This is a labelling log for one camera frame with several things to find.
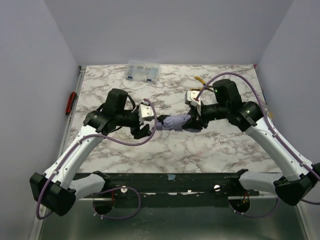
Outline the lilac umbrella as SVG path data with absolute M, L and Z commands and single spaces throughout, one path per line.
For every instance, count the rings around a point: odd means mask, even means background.
M 190 114 L 179 115 L 161 115 L 157 118 L 157 131 L 175 131 L 175 132 L 190 132 L 199 133 L 202 127 L 188 126 L 192 123 L 192 116 Z

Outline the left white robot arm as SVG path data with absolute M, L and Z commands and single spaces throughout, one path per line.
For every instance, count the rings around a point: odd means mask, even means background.
M 145 120 L 157 120 L 154 105 L 145 98 L 139 105 L 131 101 L 132 109 L 126 109 L 127 100 L 132 98 L 126 91 L 113 88 L 105 103 L 86 115 L 76 138 L 65 152 L 42 174 L 36 172 L 31 176 L 29 182 L 39 220 L 47 218 L 40 213 L 42 206 L 58 216 L 64 216 L 76 200 L 98 194 L 104 189 L 108 177 L 101 172 L 74 179 L 83 162 L 103 140 L 137 147 L 152 139 L 156 131 L 142 124 Z M 110 137 L 116 127 L 130 128 L 135 139 L 144 138 L 144 141 L 128 143 Z

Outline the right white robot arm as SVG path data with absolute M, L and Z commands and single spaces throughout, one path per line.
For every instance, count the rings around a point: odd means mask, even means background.
M 203 104 L 198 91 L 186 92 L 190 119 L 183 130 L 201 131 L 210 121 L 227 119 L 255 140 L 281 170 L 280 173 L 243 170 L 237 178 L 242 188 L 276 194 L 286 204 L 297 205 L 319 181 L 320 165 L 303 157 L 282 138 L 257 103 L 243 102 L 234 81 L 222 79 L 212 88 L 217 103 L 210 105 Z

